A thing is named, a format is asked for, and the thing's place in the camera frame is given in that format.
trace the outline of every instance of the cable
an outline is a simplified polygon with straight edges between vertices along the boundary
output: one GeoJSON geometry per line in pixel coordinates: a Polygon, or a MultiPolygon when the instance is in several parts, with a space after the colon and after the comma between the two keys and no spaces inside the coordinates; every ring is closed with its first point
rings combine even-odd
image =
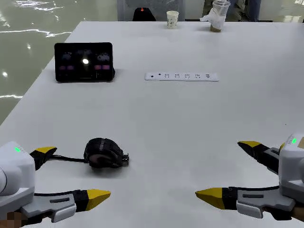
{"type": "Polygon", "coordinates": [[[81,163],[88,163],[86,160],[84,159],[79,159],[79,158],[68,158],[65,156],[61,156],[61,155],[52,155],[50,160],[61,160],[61,161],[68,161],[68,162],[81,162],[81,163]]]}

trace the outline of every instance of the green floor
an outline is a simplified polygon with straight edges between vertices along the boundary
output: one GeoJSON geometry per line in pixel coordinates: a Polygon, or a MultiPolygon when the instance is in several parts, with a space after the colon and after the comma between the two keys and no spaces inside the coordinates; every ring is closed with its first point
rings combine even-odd
{"type": "Polygon", "coordinates": [[[116,0],[0,0],[0,124],[83,20],[117,20],[116,0]]]}

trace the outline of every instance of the white power strip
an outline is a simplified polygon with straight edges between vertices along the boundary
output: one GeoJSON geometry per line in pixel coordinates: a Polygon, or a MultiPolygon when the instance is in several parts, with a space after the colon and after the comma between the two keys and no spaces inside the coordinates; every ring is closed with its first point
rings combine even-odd
{"type": "Polygon", "coordinates": [[[156,81],[210,81],[218,82],[217,74],[205,73],[173,73],[173,72],[152,72],[145,75],[145,80],[156,81]]]}

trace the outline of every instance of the plastic cup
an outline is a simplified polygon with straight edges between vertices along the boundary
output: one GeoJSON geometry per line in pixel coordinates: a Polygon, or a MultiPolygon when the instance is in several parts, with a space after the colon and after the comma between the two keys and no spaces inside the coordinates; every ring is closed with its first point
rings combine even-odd
{"type": "Polygon", "coordinates": [[[177,11],[168,11],[167,12],[167,25],[169,29],[177,28],[177,21],[179,18],[179,12],[177,11]]]}
{"type": "MultiPolygon", "coordinates": [[[[227,15],[230,2],[227,0],[215,0],[212,3],[213,9],[215,13],[221,17],[225,17],[227,15]]],[[[212,32],[220,32],[221,29],[214,28],[212,25],[210,26],[210,30],[212,32]]]]}

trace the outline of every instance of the yellow fingertip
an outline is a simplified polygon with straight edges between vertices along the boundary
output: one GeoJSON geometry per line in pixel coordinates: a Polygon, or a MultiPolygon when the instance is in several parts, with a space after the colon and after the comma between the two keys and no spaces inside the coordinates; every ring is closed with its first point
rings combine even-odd
{"type": "Polygon", "coordinates": [[[101,204],[104,200],[110,197],[111,192],[110,191],[104,191],[104,190],[98,190],[98,189],[92,189],[87,190],[87,195],[89,197],[89,202],[87,204],[87,207],[85,210],[91,210],[94,207],[101,204]]]}
{"type": "Polygon", "coordinates": [[[202,191],[197,191],[196,196],[206,203],[218,208],[225,209],[224,202],[222,199],[223,189],[222,188],[212,188],[202,191]]]}
{"type": "Polygon", "coordinates": [[[50,150],[54,149],[55,147],[54,146],[50,146],[50,147],[41,147],[41,148],[38,148],[36,149],[36,151],[39,151],[41,153],[47,153],[49,152],[50,150]]]}
{"type": "Polygon", "coordinates": [[[239,143],[246,144],[246,145],[250,146],[251,148],[261,144],[260,142],[255,142],[255,141],[239,141],[239,143]]]}

